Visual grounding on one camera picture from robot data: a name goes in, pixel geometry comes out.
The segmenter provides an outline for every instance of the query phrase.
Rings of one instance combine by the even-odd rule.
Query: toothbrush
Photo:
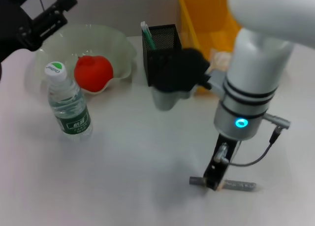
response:
[[[156,50],[157,47],[156,47],[156,45],[154,44],[154,41],[153,41],[153,39],[152,39],[152,34],[151,34],[151,32],[150,32],[150,30],[149,30],[149,27],[148,27],[148,25],[146,24],[146,22],[141,22],[141,28],[142,28],[143,34],[144,34],[145,39],[146,39],[146,41],[148,42],[150,48],[151,48],[152,50]]]

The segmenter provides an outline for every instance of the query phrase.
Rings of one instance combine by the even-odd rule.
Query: clear bowl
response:
[[[104,56],[112,64],[114,78],[99,92],[83,90],[96,95],[115,80],[127,78],[131,74],[136,54],[127,37],[118,30],[99,25],[67,25],[48,38],[37,51],[35,71],[40,80],[46,80],[45,66],[52,61],[59,61],[64,63],[69,76],[74,78],[78,57]]]

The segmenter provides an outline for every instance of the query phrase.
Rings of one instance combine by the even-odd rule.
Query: white wall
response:
[[[43,0],[47,8],[56,0]],[[29,0],[23,9],[35,17],[41,12],[39,0]],[[178,21],[178,0],[78,0],[66,13],[69,23],[103,24],[126,35],[140,35],[140,22],[149,26],[174,24]]]

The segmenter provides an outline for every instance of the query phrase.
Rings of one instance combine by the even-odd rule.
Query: black ring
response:
[[[256,114],[256,115],[242,115],[242,114],[237,114],[237,113],[233,112],[232,110],[230,110],[229,108],[227,108],[227,107],[223,104],[222,101],[220,102],[220,105],[221,105],[222,108],[225,109],[226,112],[228,112],[229,114],[231,114],[231,115],[233,115],[233,116],[235,116],[235,117],[242,117],[242,118],[244,118],[244,119],[255,119],[255,118],[259,118],[259,117],[263,116],[263,115],[267,112],[267,110],[265,110],[264,112],[262,112],[262,113],[260,113],[260,114]]]
[[[265,98],[265,97],[268,97],[270,95],[272,95],[278,87],[276,87],[273,91],[271,92],[268,92],[268,93],[264,93],[264,94],[252,94],[252,93],[247,93],[247,92],[243,92],[239,89],[237,89],[236,87],[234,87],[229,81],[228,79],[226,79],[226,82],[227,84],[229,85],[229,87],[231,87],[232,90],[234,90],[235,92],[241,94],[241,95],[244,95],[246,97],[252,97],[252,98]]]
[[[245,104],[245,105],[251,105],[251,106],[258,106],[258,105],[263,105],[263,104],[267,104],[269,101],[272,100],[273,96],[270,97],[269,99],[267,100],[263,100],[263,101],[245,101],[245,100],[242,100],[242,99],[239,99],[237,97],[235,97],[234,95],[232,95],[228,90],[227,88],[225,87],[225,85],[223,85],[223,89],[225,90],[226,94],[228,94],[229,97],[231,97],[233,100],[241,103],[241,104]]]

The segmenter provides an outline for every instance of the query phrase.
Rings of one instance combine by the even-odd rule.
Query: cable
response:
[[[259,161],[261,161],[266,156],[266,154],[268,153],[268,151],[270,150],[272,145],[273,145],[273,143],[270,143],[269,146],[267,147],[267,149],[265,150],[265,152],[261,155],[261,157],[259,157],[258,159],[256,159],[253,162],[250,162],[250,163],[228,163],[228,165],[236,166],[236,167],[248,167],[248,166],[254,165],[254,164],[258,163]]]
[[[269,139],[269,146],[267,147],[267,149],[265,150],[265,152],[258,158],[256,159],[255,161],[253,162],[250,162],[250,163],[230,163],[227,159],[224,159],[224,163],[227,164],[227,165],[230,165],[230,166],[236,166],[236,167],[248,167],[248,166],[251,166],[251,165],[254,165],[256,163],[258,163],[259,161],[261,161],[265,156],[266,154],[268,153],[268,151],[270,150],[270,148],[272,147],[272,145],[276,142],[276,140],[278,139],[278,137],[280,136],[281,134],[281,131],[282,131],[282,128],[281,127],[276,127]]]
[[[41,8],[43,9],[43,11],[45,12],[45,7],[44,7],[44,4],[43,4],[43,1],[42,0],[39,0],[40,2],[40,5],[41,5]]]

